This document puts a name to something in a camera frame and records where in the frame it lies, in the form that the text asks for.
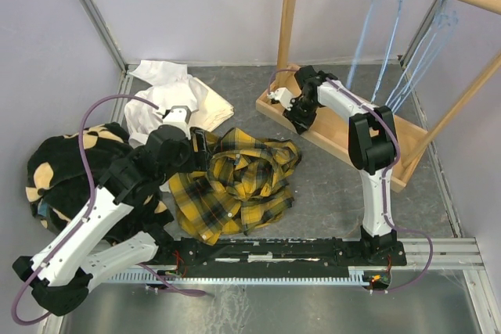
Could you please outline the white shirt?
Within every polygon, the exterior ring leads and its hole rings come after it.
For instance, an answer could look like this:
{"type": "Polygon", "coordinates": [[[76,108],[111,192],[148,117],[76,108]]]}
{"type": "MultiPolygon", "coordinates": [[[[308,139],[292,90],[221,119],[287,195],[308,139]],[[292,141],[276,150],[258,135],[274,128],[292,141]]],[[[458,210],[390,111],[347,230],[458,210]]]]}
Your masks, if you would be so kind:
{"type": "MultiPolygon", "coordinates": [[[[191,112],[190,127],[213,131],[234,114],[233,106],[202,80],[188,73],[187,65],[167,61],[143,60],[131,73],[149,87],[135,95],[160,110],[186,106],[191,112]]],[[[124,108],[129,144],[144,145],[148,135],[162,125],[162,113],[136,99],[124,108]]]]}

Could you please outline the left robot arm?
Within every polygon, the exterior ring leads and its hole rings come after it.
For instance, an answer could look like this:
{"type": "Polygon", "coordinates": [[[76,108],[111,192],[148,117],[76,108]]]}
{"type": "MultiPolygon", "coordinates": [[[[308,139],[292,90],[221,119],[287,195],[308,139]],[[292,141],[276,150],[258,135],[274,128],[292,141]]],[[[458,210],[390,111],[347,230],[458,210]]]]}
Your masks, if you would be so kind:
{"type": "Polygon", "coordinates": [[[111,276],[136,264],[173,259],[176,242],[159,224],[137,223],[129,239],[100,253],[92,249],[107,232],[144,204],[177,173],[206,171],[211,153],[206,131],[162,125],[145,145],[115,160],[75,218],[42,251],[22,256],[13,270],[40,307],[64,316],[111,276]]]}

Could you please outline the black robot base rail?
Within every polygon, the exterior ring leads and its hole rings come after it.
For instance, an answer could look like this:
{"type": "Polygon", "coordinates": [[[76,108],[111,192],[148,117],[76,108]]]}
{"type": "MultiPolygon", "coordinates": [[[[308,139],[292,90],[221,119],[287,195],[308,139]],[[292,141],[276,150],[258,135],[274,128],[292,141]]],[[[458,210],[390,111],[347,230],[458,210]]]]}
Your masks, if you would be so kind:
{"type": "Polygon", "coordinates": [[[347,277],[350,267],[407,265],[396,232],[382,240],[223,239],[209,246],[182,238],[154,257],[152,265],[181,268],[185,277],[347,277]]]}

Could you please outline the yellow plaid shirt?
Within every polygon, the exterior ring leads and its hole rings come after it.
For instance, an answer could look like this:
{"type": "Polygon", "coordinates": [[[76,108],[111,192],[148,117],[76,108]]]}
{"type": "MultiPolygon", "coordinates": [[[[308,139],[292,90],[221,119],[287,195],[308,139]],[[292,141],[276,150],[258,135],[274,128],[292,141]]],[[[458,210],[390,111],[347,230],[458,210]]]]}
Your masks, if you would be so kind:
{"type": "Polygon", "coordinates": [[[169,180],[183,231],[213,246],[223,235],[248,235],[275,223],[293,206],[288,179],[302,153],[292,140],[255,138],[239,128],[206,139],[207,171],[169,180]]]}

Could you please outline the wooden clothes rack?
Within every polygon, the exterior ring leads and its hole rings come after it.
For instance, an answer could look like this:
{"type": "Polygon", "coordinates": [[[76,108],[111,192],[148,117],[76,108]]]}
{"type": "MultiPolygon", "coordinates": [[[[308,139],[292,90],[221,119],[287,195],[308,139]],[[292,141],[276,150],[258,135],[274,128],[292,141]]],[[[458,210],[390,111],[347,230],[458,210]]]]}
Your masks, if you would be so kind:
{"type": "MultiPolygon", "coordinates": [[[[476,8],[489,11],[500,15],[500,0],[457,0],[476,8]]],[[[288,64],[290,39],[292,35],[292,26],[294,20],[294,9],[296,0],[283,0],[282,15],[280,22],[279,48],[277,67],[298,68],[294,64],[288,64]]],[[[404,152],[403,162],[399,162],[396,167],[396,173],[392,178],[391,187],[395,192],[401,192],[409,182],[417,164],[420,162],[425,149],[434,141],[437,135],[460,113],[466,104],[478,93],[485,83],[500,68],[500,50],[479,73],[473,82],[464,90],[462,95],[456,100],[451,108],[445,113],[439,122],[430,130],[410,123],[401,117],[396,117],[395,125],[398,133],[398,140],[402,142],[404,152]]],[[[292,72],[278,73],[278,81],[272,79],[271,88],[287,88],[292,94],[299,94],[299,87],[294,79],[292,72]]],[[[271,104],[267,99],[267,92],[263,92],[256,100],[256,110],[275,122],[294,130],[294,126],[283,116],[283,108],[279,105],[271,104]]],[[[311,143],[326,150],[331,155],[350,164],[348,157],[348,125],[341,116],[336,115],[332,110],[320,109],[310,131],[302,134],[302,137],[311,143]]]]}

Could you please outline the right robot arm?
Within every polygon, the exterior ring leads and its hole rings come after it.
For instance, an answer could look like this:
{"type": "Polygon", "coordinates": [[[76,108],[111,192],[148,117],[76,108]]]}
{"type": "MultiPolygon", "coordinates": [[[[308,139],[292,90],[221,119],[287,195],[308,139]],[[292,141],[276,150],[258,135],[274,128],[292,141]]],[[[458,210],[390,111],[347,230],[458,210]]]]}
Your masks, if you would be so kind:
{"type": "Polygon", "coordinates": [[[391,176],[400,159],[394,115],[350,92],[334,75],[304,66],[294,73],[300,94],[277,88],[268,97],[281,104],[283,115],[302,134],[313,125],[319,108],[332,110],[348,125],[348,157],[362,179],[364,217],[359,255],[378,264],[397,246],[391,219],[391,176]]]}

